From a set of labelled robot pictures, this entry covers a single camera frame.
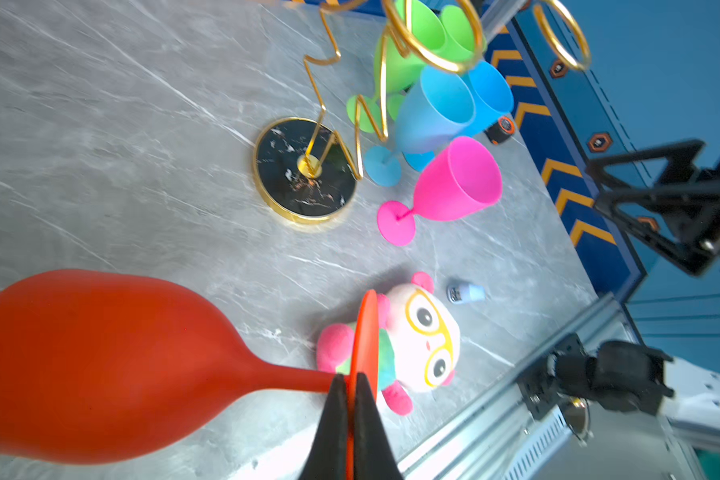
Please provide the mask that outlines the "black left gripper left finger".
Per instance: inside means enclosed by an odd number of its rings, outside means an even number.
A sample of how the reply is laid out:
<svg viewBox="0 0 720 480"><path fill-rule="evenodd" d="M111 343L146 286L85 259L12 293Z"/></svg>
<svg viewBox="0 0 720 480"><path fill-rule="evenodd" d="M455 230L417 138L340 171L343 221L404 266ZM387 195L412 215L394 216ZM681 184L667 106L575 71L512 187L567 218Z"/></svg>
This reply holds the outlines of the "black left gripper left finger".
<svg viewBox="0 0 720 480"><path fill-rule="evenodd" d="M299 480L344 480L347 473L349 401L343 375L336 375Z"/></svg>

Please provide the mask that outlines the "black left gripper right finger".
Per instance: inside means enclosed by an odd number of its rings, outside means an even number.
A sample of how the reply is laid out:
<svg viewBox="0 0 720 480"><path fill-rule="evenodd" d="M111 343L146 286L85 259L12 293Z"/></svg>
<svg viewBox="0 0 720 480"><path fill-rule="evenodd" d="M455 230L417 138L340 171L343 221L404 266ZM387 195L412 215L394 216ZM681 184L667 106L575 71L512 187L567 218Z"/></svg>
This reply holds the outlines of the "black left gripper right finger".
<svg viewBox="0 0 720 480"><path fill-rule="evenodd" d="M367 376L357 376L353 470L357 480L402 480Z"/></svg>

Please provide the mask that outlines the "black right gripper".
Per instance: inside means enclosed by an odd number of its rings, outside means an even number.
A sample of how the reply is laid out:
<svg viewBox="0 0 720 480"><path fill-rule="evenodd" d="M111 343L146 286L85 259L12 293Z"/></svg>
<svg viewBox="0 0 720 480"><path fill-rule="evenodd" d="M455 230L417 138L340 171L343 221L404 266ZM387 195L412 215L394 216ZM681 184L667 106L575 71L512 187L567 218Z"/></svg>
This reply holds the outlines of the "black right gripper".
<svg viewBox="0 0 720 480"><path fill-rule="evenodd" d="M700 167L701 140L683 140L591 161L587 175L601 188L594 208L617 227L690 276L720 260L720 161ZM624 212L646 207L668 236Z"/></svg>

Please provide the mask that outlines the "blue wine glass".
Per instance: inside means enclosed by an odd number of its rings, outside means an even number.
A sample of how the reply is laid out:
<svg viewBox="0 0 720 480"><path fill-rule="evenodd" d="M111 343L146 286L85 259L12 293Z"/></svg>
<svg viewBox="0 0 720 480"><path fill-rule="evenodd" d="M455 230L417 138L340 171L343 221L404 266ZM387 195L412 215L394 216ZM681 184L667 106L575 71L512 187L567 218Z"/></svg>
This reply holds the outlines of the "blue wine glass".
<svg viewBox="0 0 720 480"><path fill-rule="evenodd" d="M433 67L424 68L402 101L390 145L366 151L367 175L379 186L396 185L402 175L398 156L434 152L462 132L475 117L475 102L462 78Z"/></svg>
<svg viewBox="0 0 720 480"><path fill-rule="evenodd" d="M514 106L512 91L501 73L490 63L481 60L467 73L458 76L465 81L473 96L476 117L453 139L459 136L473 137L488 129L501 116L511 112ZM427 155L405 156L406 161L415 170L422 171L434 158L434 153L445 145Z"/></svg>

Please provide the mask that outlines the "magenta wine glass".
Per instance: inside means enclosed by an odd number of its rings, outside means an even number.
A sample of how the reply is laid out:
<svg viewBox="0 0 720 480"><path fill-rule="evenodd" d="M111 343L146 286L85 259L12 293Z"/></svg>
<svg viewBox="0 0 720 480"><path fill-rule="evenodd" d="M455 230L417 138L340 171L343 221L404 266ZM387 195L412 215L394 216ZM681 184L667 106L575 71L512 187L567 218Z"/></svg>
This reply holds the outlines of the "magenta wine glass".
<svg viewBox="0 0 720 480"><path fill-rule="evenodd" d="M388 201L377 212L382 237L396 246L412 242L416 219L449 222L497 204L503 195L503 179L494 156L481 142L454 139L421 172L410 207Z"/></svg>

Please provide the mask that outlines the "red wine glass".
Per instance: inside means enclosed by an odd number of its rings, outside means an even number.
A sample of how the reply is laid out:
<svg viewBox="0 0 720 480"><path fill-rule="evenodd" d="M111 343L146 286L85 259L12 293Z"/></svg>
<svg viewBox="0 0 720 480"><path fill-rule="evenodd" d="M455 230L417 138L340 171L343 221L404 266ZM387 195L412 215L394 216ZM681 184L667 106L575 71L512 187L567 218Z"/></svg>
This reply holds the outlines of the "red wine glass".
<svg viewBox="0 0 720 480"><path fill-rule="evenodd" d="M375 394L377 294L365 294L351 367L346 478L357 376ZM0 454L66 464L165 448L261 390L328 395L338 374L257 357L225 315L155 278L56 270L0 292Z"/></svg>

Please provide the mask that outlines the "blue wine glass front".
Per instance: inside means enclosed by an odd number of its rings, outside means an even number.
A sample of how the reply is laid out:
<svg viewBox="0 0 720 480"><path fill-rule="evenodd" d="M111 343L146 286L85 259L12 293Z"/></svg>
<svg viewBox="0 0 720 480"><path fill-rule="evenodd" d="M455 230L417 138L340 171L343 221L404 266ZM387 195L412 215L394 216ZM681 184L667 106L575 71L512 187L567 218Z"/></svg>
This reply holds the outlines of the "blue wine glass front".
<svg viewBox="0 0 720 480"><path fill-rule="evenodd" d="M379 186L396 185L402 175L398 156L434 152L462 132L475 117L475 102L462 78L433 67L424 68L402 101L390 145L366 151L367 175Z"/></svg>

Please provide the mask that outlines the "green wine glass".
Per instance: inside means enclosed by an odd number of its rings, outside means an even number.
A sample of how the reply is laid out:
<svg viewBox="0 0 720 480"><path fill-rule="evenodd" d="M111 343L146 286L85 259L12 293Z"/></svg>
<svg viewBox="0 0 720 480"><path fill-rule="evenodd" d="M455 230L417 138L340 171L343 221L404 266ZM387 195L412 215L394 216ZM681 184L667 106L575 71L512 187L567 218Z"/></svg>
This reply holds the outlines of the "green wine glass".
<svg viewBox="0 0 720 480"><path fill-rule="evenodd" d="M412 32L415 37L429 50L434 53L441 53L446 44L446 33L441 20L423 2L412 1ZM376 44L374 53L374 95L371 98L364 96L371 110L372 118L378 126L381 126L380 111L380 63L381 63L381 40ZM388 118L395 120L399 109L392 108L392 100L397 92L412 86L419 78L421 71L426 66L425 62L415 54L402 57L392 40L386 45L386 93L387 93L387 114Z"/></svg>
<svg viewBox="0 0 720 480"><path fill-rule="evenodd" d="M475 42L464 11L457 5L446 5L439 19L445 32L445 43L437 55L456 63L470 59L475 52Z"/></svg>

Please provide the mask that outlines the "green wine glass front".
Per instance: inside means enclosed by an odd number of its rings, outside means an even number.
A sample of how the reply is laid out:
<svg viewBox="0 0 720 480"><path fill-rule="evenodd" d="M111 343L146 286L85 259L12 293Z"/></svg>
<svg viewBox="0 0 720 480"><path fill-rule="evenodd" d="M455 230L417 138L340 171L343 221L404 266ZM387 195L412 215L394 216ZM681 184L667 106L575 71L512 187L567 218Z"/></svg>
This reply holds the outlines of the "green wine glass front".
<svg viewBox="0 0 720 480"><path fill-rule="evenodd" d="M441 20L423 2L412 1L412 32L415 37L429 50L434 53L441 53L446 44L446 33ZM380 111L380 63L381 63L381 40L376 44L374 53L374 95L371 98L364 96L371 110L372 118L378 126L381 126ZM397 92L412 86L419 78L421 71L426 66L425 62L415 54L402 57L392 40L386 45L386 93L387 93L387 114L388 118L395 120L399 109L392 108L392 100Z"/></svg>

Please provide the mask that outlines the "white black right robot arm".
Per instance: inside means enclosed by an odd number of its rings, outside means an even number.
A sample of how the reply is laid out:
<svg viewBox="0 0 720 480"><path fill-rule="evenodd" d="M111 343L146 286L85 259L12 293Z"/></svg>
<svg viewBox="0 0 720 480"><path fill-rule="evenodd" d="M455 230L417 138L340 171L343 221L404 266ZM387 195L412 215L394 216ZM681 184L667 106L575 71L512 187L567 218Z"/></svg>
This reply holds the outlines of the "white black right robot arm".
<svg viewBox="0 0 720 480"><path fill-rule="evenodd" d="M704 145L681 141L605 157L587 168L604 188L595 210L693 277L720 259L720 161L696 167ZM645 345L609 340L590 355L570 333L517 385L536 420L566 399L581 399L720 433L720 374Z"/></svg>

